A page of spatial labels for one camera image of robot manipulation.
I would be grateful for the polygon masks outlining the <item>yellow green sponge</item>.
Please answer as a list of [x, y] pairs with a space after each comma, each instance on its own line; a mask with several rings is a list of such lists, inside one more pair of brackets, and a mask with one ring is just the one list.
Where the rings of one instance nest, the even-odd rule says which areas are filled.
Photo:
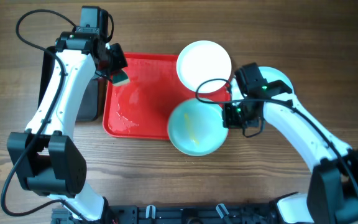
[[120, 69], [120, 70], [114, 72], [112, 75], [112, 84], [114, 86], [125, 85], [125, 84], [128, 84], [129, 82], [130, 82], [130, 79], [129, 79], [127, 73], [123, 69]]

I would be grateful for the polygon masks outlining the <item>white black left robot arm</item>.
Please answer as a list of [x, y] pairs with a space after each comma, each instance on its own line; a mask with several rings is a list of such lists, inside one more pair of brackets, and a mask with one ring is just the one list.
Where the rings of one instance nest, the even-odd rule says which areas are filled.
[[24, 190], [60, 203], [80, 223], [114, 223], [113, 211], [105, 197], [86, 182], [86, 161], [73, 142], [76, 117], [86, 87], [95, 74], [118, 74], [118, 83], [129, 81], [122, 69], [127, 66], [119, 44], [109, 45], [111, 36], [101, 29], [62, 32], [53, 58], [52, 77], [36, 114], [22, 133], [12, 132], [7, 150], [13, 163], [1, 192], [1, 208], [6, 215], [23, 217], [35, 213], [45, 203], [26, 212], [12, 212], [6, 195], [13, 176]]

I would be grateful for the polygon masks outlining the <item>light green plate front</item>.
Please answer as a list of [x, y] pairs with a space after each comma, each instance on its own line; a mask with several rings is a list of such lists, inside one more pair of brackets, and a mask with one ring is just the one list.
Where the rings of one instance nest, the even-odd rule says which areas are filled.
[[167, 133], [170, 142], [189, 156], [205, 156], [218, 150], [229, 130], [223, 126], [223, 109], [215, 102], [192, 98], [171, 113]]

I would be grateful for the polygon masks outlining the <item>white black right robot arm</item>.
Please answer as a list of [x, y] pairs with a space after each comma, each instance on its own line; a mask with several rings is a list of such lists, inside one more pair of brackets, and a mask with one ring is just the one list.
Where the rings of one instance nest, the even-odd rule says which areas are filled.
[[298, 151], [311, 171], [308, 192], [273, 203], [277, 223], [352, 223], [358, 221], [358, 149], [331, 134], [298, 100], [283, 80], [226, 84], [224, 126], [246, 130], [271, 124]]

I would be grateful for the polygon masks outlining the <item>white round plate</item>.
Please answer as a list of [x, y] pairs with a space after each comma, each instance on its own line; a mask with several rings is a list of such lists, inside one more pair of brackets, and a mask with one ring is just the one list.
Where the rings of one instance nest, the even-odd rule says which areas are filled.
[[187, 45], [177, 59], [177, 75], [191, 91], [212, 93], [230, 79], [232, 62], [227, 51], [209, 40], [199, 40]]

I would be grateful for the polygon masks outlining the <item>light green plate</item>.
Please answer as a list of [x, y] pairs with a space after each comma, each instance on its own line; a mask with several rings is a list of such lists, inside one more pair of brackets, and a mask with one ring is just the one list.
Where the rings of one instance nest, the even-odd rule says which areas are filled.
[[170, 142], [189, 156], [205, 156], [218, 150], [229, 130], [223, 126], [223, 109], [215, 102], [192, 98], [171, 113], [167, 133]]
[[[259, 70], [268, 83], [281, 80], [292, 89], [292, 92], [295, 92], [290, 79], [280, 70], [273, 67], [264, 67], [264, 66], [259, 66]], [[237, 81], [235, 78], [233, 78], [231, 80], [231, 100], [243, 100], [243, 99], [244, 97], [240, 92]]]

